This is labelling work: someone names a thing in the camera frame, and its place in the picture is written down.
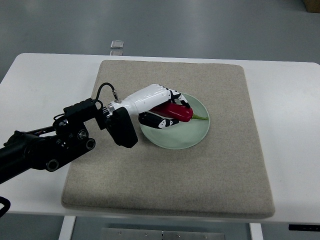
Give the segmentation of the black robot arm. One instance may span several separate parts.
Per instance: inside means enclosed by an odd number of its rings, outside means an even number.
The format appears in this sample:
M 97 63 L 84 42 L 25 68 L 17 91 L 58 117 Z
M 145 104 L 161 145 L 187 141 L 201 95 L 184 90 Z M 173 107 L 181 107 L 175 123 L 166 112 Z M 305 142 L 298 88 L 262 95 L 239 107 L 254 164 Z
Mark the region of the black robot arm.
M 29 170 L 54 172 L 96 146 L 85 123 L 94 119 L 100 130 L 107 130 L 118 146 L 132 148 L 138 137 L 131 117 L 137 108 L 120 100 L 111 83 L 103 83 L 95 98 L 64 108 L 51 126 L 18 131 L 0 150 L 0 182 L 4 183 Z

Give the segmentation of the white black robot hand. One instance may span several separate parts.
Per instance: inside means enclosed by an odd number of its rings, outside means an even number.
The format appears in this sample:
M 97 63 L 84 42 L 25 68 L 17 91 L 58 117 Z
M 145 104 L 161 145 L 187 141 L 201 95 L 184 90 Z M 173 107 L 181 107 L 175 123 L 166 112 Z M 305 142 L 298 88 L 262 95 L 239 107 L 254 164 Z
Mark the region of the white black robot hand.
M 182 122 L 150 111 L 166 102 L 191 108 L 182 93 L 159 84 L 151 84 L 129 95 L 121 102 L 121 106 L 128 111 L 130 116 L 138 116 L 140 124 L 154 129 L 163 129 Z

